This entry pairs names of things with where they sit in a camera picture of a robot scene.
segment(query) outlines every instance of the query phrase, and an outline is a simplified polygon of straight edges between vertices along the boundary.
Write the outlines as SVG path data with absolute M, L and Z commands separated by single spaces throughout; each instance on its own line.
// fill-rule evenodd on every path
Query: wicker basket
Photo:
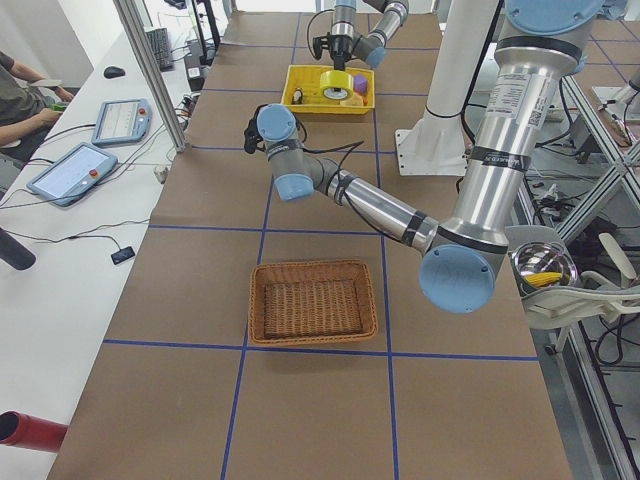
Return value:
M 369 269 L 359 260 L 258 265 L 250 301 L 257 345 L 362 341 L 378 331 Z

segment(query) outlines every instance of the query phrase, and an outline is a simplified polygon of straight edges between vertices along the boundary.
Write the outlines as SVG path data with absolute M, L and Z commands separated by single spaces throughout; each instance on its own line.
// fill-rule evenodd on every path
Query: yellow tray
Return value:
M 347 67 L 346 72 L 351 75 L 358 73 L 364 75 L 369 83 L 366 105 L 350 106 L 341 105 L 340 100 L 326 98 L 319 89 L 320 75 L 328 70 L 333 70 L 328 65 L 289 65 L 287 82 L 282 92 L 280 103 L 295 113 L 337 113 L 337 114 L 364 114 L 375 107 L 375 85 L 372 70 L 364 68 Z M 302 89 L 302 105 L 293 105 L 293 93 L 296 88 Z

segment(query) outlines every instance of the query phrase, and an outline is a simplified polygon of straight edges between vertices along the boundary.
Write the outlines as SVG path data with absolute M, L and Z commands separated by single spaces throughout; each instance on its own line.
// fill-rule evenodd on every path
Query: person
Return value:
M 53 111 L 45 97 L 21 87 L 16 78 L 36 82 L 45 77 L 0 51 L 0 152 L 26 163 L 62 112 Z M 53 91 L 63 102 L 73 100 L 60 86 Z M 17 146 L 8 146 L 16 140 Z

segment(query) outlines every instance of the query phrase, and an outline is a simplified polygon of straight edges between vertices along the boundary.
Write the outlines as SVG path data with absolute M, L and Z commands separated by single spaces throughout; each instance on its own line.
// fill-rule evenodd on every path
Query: white desk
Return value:
M 105 79 L 102 72 L 108 65 L 124 68 L 126 76 Z M 182 62 L 163 73 L 163 78 L 172 101 L 178 104 L 189 93 Z M 162 125 L 162 119 L 123 35 L 89 77 L 52 134 L 95 123 L 100 104 L 105 100 L 139 97 L 147 98 L 152 105 L 149 133 L 153 133 Z M 61 135 L 43 145 L 34 157 L 56 160 L 79 142 L 89 142 L 91 134 L 92 129 L 85 129 Z M 139 144 L 121 146 L 110 151 L 125 161 L 138 147 Z M 168 163 L 166 155 L 170 148 L 168 135 L 162 133 L 133 168 L 75 205 L 60 208 L 42 204 L 0 210 L 0 226 L 26 235 L 57 239 L 101 224 L 145 220 L 162 190 L 153 168 Z M 36 163 L 24 168 L 4 200 L 15 190 L 25 188 L 29 180 L 46 168 L 38 164 L 42 162 Z M 6 205 L 38 200 L 17 192 Z M 123 247 L 131 245 L 137 252 L 146 229 L 144 224 L 125 225 L 105 230 L 104 234 L 116 238 Z M 133 261 L 114 266 L 110 254 L 117 248 L 108 239 L 59 244 L 22 238 L 19 241 L 35 253 L 37 260 L 23 272 L 0 262 L 0 411 L 17 410 L 68 423 Z M 0 478 L 44 479 L 54 458 L 49 453 L 0 446 Z

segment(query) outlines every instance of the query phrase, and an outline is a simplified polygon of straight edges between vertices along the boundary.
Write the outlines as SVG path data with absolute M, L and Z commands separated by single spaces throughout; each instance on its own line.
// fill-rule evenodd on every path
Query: keyboard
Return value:
M 156 28 L 146 32 L 146 34 L 160 70 L 171 70 L 173 68 L 173 59 L 171 58 L 171 44 L 169 43 L 167 29 Z

